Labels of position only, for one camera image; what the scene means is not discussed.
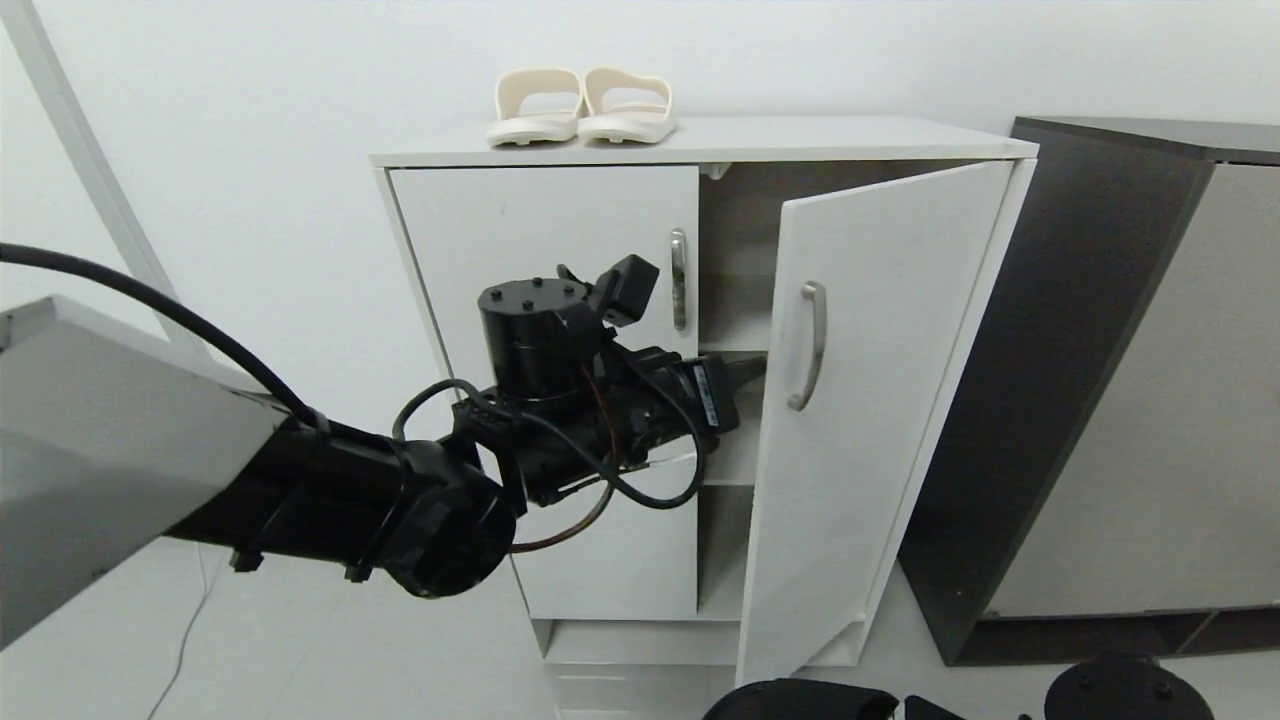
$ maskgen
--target wire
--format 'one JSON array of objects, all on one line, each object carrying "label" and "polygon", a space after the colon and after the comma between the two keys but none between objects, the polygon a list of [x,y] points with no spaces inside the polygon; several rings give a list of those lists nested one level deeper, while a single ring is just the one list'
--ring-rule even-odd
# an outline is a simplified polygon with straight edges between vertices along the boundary
[{"label": "wire", "polygon": [[[613,425],[613,416],[609,414],[609,406],[604,401],[604,395],[600,392],[600,386],[595,382],[595,378],[591,377],[591,372],[588,370],[585,365],[582,366],[582,375],[586,377],[586,383],[591,387],[591,395],[595,396],[595,405],[599,406],[600,415],[604,416],[604,424],[609,429],[609,459],[613,462],[613,466],[617,468],[620,460],[622,459],[622,441],[618,438],[618,429]],[[585,486],[580,484],[568,492],[576,492],[582,487]],[[605,483],[604,492],[600,493],[600,500],[595,502],[595,507],[591,507],[591,511],[588,512],[585,518],[582,518],[577,523],[573,523],[568,528],[556,533],[554,536],[549,536],[543,539],[532,542],[517,542],[511,546],[511,553],[520,555],[521,552],[534,552],[538,550],[545,550],[548,547],[557,546],[577,536],[582,530],[590,528],[591,524],[595,523],[595,520],[604,514],[604,509],[609,506],[609,500],[612,498],[613,498],[613,486]]]},{"label": "wire", "polygon": [[315,410],[308,407],[306,402],[302,402],[302,398],[256,355],[250,352],[243,345],[236,342],[229,334],[218,329],[209,320],[151,286],[105,265],[99,265],[74,255],[40,247],[28,247],[26,245],[0,242],[0,263],[12,263],[14,265],[27,265],[77,275],[137,300],[218,348],[223,355],[243,368],[255,380],[261,383],[298,420],[312,427],[316,424]]},{"label": "wire", "polygon": [[[447,389],[460,388],[458,383],[463,383],[470,387],[470,383],[467,383],[466,380],[456,380],[453,378],[445,378],[438,383],[428,386],[426,389],[411,397],[410,401],[404,404],[404,407],[401,407],[399,415],[396,415],[396,421],[392,423],[392,438],[404,442],[404,424],[408,423],[408,419],[413,416],[413,413],[417,413],[417,409],[421,407],[422,404],[425,404],[428,400],[431,400],[436,395],[440,395]],[[475,395],[479,397],[480,395],[479,391],[476,391],[475,387],[471,387],[471,389],[475,391]],[[480,405],[481,407],[485,406],[484,402],[477,401],[476,404]]]},{"label": "wire", "polygon": [[680,507],[681,505],[692,500],[692,497],[698,495],[698,491],[703,487],[703,478],[707,474],[707,466],[705,466],[707,446],[703,442],[701,437],[699,437],[698,434],[698,425],[694,421],[694,418],[689,414],[687,410],[684,409],[682,405],[680,405],[678,401],[676,401],[675,397],[671,397],[671,393],[658,387],[657,383],[654,383],[646,374],[644,374],[643,370],[640,370],[639,368],[635,366],[634,363],[631,363],[630,357],[622,356],[622,363],[626,364],[632,373],[636,373],[650,388],[654,388],[654,392],[657,392],[663,400],[671,404],[672,407],[676,409],[676,413],[685,420],[685,424],[689,425],[690,432],[692,433],[694,451],[696,457],[696,462],[694,466],[694,478],[692,480],[690,480],[689,487],[685,488],[685,492],[680,493],[676,497],[658,498],[640,492],[631,483],[623,480],[617,470],[607,466],[598,457],[591,455],[585,447],[579,445],[577,441],[568,437],[568,434],[564,433],[564,430],[559,429],[550,420],[547,420],[545,418],[541,418],[532,413],[512,413],[502,407],[500,405],[485,398],[483,395],[480,395],[480,391],[476,389],[474,384],[457,378],[445,378],[428,387],[416,396],[413,396],[413,398],[411,398],[408,404],[404,405],[399,415],[396,418],[396,423],[392,428],[392,437],[396,437],[397,439],[403,439],[404,423],[408,421],[408,418],[419,407],[421,407],[424,402],[444,392],[448,388],[456,388],[466,393],[467,400],[474,402],[476,406],[492,413],[493,415],[497,415],[512,423],[529,421],[552,433],[561,442],[563,442],[570,450],[572,450],[579,457],[581,457],[582,461],[585,461],[591,470],[594,470],[598,475],[604,478],[604,482],[613,486],[618,492],[627,496],[627,498],[630,498],[631,501],[644,505],[645,507],[652,507],[654,510],[672,510],[675,507]]},{"label": "wire", "polygon": [[[666,507],[680,507],[681,505],[689,502],[690,500],[694,498],[694,496],[698,495],[698,491],[703,488],[703,480],[707,477],[707,452],[708,452],[707,442],[703,439],[703,436],[698,432],[698,423],[694,420],[694,416],[689,414],[689,410],[684,405],[681,405],[678,400],[672,397],[669,392],[667,392],[667,388],[655,383],[654,379],[649,377],[649,373],[645,373],[639,366],[636,366],[635,361],[627,354],[626,348],[620,347],[613,341],[609,341],[605,348],[614,357],[622,361],[622,364],[626,365],[628,370],[631,370],[631,374],[640,378],[640,382],[649,386],[649,389],[652,389],[654,393],[658,395],[658,397],[666,401],[666,404],[669,405],[671,409],[675,410],[677,415],[680,415],[680,419],[685,421],[685,427],[689,428],[689,436],[694,439],[694,477],[692,479],[689,480],[689,487],[685,488],[685,492],[677,495],[671,500],[658,501]],[[657,507],[657,505],[648,505],[648,507]]]},{"label": "wire", "polygon": [[169,691],[178,683],[178,675],[182,674],[182,661],[187,657],[187,641],[191,639],[191,629],[196,626],[196,619],[200,618],[200,611],[205,609],[205,603],[209,602],[209,596],[214,592],[214,583],[218,582],[218,571],[214,573],[214,580],[210,582],[205,575],[205,556],[200,552],[200,543],[196,543],[196,562],[200,565],[200,603],[196,605],[196,611],[191,614],[191,620],[187,623],[187,629],[182,633],[182,642],[178,644],[178,662],[173,667],[173,675],[169,678],[169,683],[160,692],[160,697],[156,698],[156,703],[151,706],[151,712],[147,712],[147,720],[155,720],[156,712],[160,712],[160,706],[164,705],[166,697],[169,697]]}]

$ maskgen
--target cabinet handle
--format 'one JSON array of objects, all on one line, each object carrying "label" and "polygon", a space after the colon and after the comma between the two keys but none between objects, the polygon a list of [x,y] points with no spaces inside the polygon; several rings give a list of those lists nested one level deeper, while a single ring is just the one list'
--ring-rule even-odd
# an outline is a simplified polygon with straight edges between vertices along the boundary
[{"label": "cabinet handle", "polygon": [[685,261],[687,250],[685,231],[676,228],[671,231],[671,311],[672,324],[677,332],[685,332],[689,325],[689,313],[685,305]]},{"label": "cabinet handle", "polygon": [[827,288],[818,281],[809,281],[800,288],[800,297],[813,304],[813,359],[809,361],[809,377],[804,389],[787,398],[787,407],[796,413],[804,411],[818,388],[818,374],[822,373],[822,359],[827,355]]}]

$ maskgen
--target robotic arm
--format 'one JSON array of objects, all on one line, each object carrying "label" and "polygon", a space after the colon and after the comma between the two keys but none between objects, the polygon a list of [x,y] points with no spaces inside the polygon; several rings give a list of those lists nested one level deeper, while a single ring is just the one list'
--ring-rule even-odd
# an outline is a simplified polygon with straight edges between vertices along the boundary
[{"label": "robotic arm", "polygon": [[[530,503],[604,482],[657,510],[684,505],[701,486],[717,436],[737,427],[733,393],[763,375],[763,359],[685,360],[618,345],[613,328],[644,315],[658,278],[635,255],[595,283],[563,265],[558,274],[480,295],[494,387],[436,383],[410,401],[390,438],[294,419],[166,534],[234,547],[241,571],[278,552],[339,562],[353,582],[383,568],[410,593],[442,597],[497,568]],[[406,441],[408,415],[454,388],[465,397],[453,405],[453,432]],[[650,450],[684,436],[698,461],[678,497],[649,497],[623,478],[646,465]],[[497,457],[500,482],[484,475],[477,446]]]},{"label": "robotic arm", "polygon": [[[461,379],[436,383],[410,401],[387,437],[328,420],[238,343],[127,275],[22,246],[0,245],[0,260],[68,272],[127,292],[223,350],[273,396],[251,396],[223,378],[223,368],[193,368],[172,347],[65,299],[4,314],[4,510],[20,520],[0,529],[5,579],[12,580],[5,583],[0,647],[161,533],[234,548],[237,571],[256,570],[264,555],[280,553],[340,564],[352,582],[381,568],[420,597],[465,592],[509,552],[539,550],[585,529],[613,491],[655,510],[687,502],[701,486],[705,455],[716,450],[719,434],[739,424],[735,391],[764,373],[763,359],[686,360],[660,347],[632,351],[618,345],[614,328],[644,315],[658,278],[658,269],[643,259],[628,256],[594,283],[561,266],[556,278],[508,282],[480,295],[479,314],[497,378],[493,387],[479,391]],[[116,356],[118,372],[111,364]],[[55,372],[77,357],[83,366]],[[128,388],[131,380],[140,387]],[[183,406],[183,419],[214,409],[220,414],[195,425],[201,437],[178,433],[180,425],[154,411],[133,421],[136,437],[111,436],[110,452],[73,462],[78,470],[63,473],[69,478],[67,492],[50,491],[58,487],[50,482],[58,474],[51,468],[108,445],[93,433],[129,429],[82,428],[79,405],[104,405],[125,387],[123,410],[111,418],[119,419],[120,411],[138,404],[136,398],[164,402],[195,396],[197,384],[212,384],[216,392],[200,396],[201,405]],[[9,392],[10,387],[23,389]],[[76,392],[64,402],[54,400],[68,388]],[[453,389],[463,393],[453,405],[453,432],[435,442],[406,439],[408,416],[433,396]],[[223,439],[250,425],[236,413],[269,413],[273,421],[234,450],[210,457],[197,452],[196,443],[216,446],[215,436]],[[625,479],[646,466],[649,451],[685,436],[692,438],[698,459],[680,496],[654,498]],[[132,447],[145,454],[119,456],[120,448]],[[164,455],[157,447],[172,452]],[[497,457],[498,478],[485,475],[477,447]],[[166,465],[182,448],[189,461]],[[228,464],[237,452],[239,460]],[[86,473],[88,466],[95,471]],[[173,488],[191,488],[192,478],[198,478],[202,495],[191,502],[196,496],[188,493],[187,503],[173,509],[180,514],[164,525],[155,524],[165,516],[159,510],[148,524],[137,518],[115,523],[111,506],[101,502],[77,512],[74,523],[60,510],[74,507],[76,498],[111,497],[128,482],[150,475],[166,478]],[[516,521],[530,505],[552,505],[594,483],[608,487],[591,516],[547,542],[513,546]],[[19,497],[23,509],[14,512]],[[164,505],[160,497],[157,492],[141,502],[157,509]],[[37,502],[41,510],[33,512]],[[120,541],[125,532],[127,542]],[[113,552],[68,556],[59,550],[67,547],[63,538],[77,533],[110,538],[90,544]],[[33,543],[31,551],[23,542]],[[50,573],[49,561],[37,557],[41,552],[61,552],[61,571]],[[29,582],[15,577],[23,559],[31,559],[29,574],[22,578]],[[59,575],[54,587],[46,582],[51,575]]]}]

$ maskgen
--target white slipper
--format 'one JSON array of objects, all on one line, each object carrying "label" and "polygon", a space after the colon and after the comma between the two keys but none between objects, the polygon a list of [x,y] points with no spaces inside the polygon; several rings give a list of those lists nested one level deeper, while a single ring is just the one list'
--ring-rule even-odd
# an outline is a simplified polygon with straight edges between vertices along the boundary
[{"label": "white slipper", "polygon": [[[573,106],[534,113],[521,113],[521,106],[531,95],[547,92],[572,92]],[[561,68],[532,68],[512,70],[498,78],[494,91],[498,120],[484,133],[490,145],[515,142],[562,142],[577,135],[577,119],[586,108],[582,102],[582,83],[573,70]]]},{"label": "white slipper", "polygon": [[[620,102],[605,105],[604,96],[614,88],[648,90],[663,102]],[[660,77],[634,76],[617,68],[595,68],[582,78],[589,117],[577,123],[577,135],[609,142],[660,142],[676,129],[671,113],[671,85]]]}]

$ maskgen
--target cabinet compartment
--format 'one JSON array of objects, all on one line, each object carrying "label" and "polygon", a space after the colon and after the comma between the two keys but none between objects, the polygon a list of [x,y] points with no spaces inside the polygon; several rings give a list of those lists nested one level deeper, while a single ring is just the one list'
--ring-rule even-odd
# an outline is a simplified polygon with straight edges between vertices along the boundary
[{"label": "cabinet compartment", "polygon": [[699,350],[769,347],[782,204],[955,168],[965,160],[739,163],[699,181]]},{"label": "cabinet compartment", "polygon": [[698,498],[698,619],[737,623],[746,588],[753,489],[704,487]]},{"label": "cabinet compartment", "polygon": [[764,414],[764,388],[737,393],[739,427],[721,436],[719,448],[707,459],[707,486],[755,484],[755,461],[760,454],[760,416]]}]

